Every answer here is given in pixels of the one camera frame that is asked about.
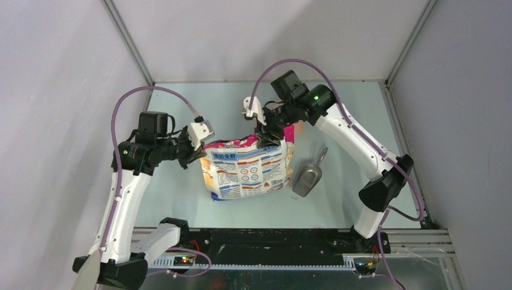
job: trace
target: white wall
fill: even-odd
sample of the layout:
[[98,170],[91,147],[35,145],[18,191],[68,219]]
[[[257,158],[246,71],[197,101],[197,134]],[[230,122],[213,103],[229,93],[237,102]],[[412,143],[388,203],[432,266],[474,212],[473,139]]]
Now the white wall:
[[0,288],[69,289],[107,199],[111,111],[144,83],[100,1],[3,1],[0,19]]
[[291,57],[332,79],[368,80],[388,76],[427,0],[116,3],[156,81],[256,80]]
[[439,1],[392,92],[469,289],[510,289],[512,2]]

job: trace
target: light blue tabletop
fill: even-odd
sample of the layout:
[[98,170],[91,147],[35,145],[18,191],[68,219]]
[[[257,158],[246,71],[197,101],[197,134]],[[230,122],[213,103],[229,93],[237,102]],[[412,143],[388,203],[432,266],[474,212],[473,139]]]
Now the light blue tabletop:
[[[307,83],[310,89],[318,83]],[[215,130],[212,140],[230,140],[253,133],[254,122],[242,117],[242,101],[250,96],[253,83],[160,83],[185,96]],[[377,82],[336,82],[335,87],[350,113],[384,146],[398,153],[397,142]],[[269,83],[257,92],[262,103],[278,101]],[[167,112],[176,118],[177,128],[193,121],[193,115],[178,98],[153,92],[150,111]],[[182,170],[177,161],[166,161],[156,168],[142,198],[137,227],[155,227],[165,217],[185,219],[190,227],[214,228],[350,228],[362,203],[359,190],[368,182],[352,157],[331,137],[311,125],[295,137],[292,169],[312,162],[329,148],[321,167],[323,177],[308,196],[282,190],[231,201],[212,201],[206,189],[199,161]],[[416,214],[410,189],[405,187],[391,204],[405,213]],[[386,228],[419,228],[390,213]]]

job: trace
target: pet food bag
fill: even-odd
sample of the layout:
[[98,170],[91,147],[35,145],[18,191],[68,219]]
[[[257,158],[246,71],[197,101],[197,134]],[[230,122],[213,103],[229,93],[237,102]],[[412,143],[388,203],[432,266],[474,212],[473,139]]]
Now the pet food bag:
[[214,200],[247,198],[273,192],[290,182],[294,126],[284,129],[279,146],[258,148],[260,138],[215,141],[200,159],[205,185]]

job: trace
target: silver scoop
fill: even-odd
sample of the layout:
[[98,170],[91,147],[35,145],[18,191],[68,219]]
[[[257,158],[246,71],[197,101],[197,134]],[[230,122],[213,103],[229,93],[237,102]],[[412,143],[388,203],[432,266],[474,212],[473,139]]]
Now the silver scoop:
[[324,159],[325,154],[327,154],[327,147],[322,150],[315,163],[306,164],[301,169],[293,186],[293,192],[305,198],[311,189],[315,187],[320,178],[322,178],[322,169],[319,165]]

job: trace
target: scoop handle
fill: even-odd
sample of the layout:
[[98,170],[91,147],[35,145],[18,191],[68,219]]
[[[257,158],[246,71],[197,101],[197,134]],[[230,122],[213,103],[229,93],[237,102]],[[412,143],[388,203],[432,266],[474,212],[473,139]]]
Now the scoop handle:
[[322,150],[322,152],[320,153],[320,156],[318,156],[318,159],[316,160],[316,165],[320,165],[320,162],[322,162],[322,160],[324,160],[324,157],[325,155],[327,154],[327,147],[324,148],[324,150]]

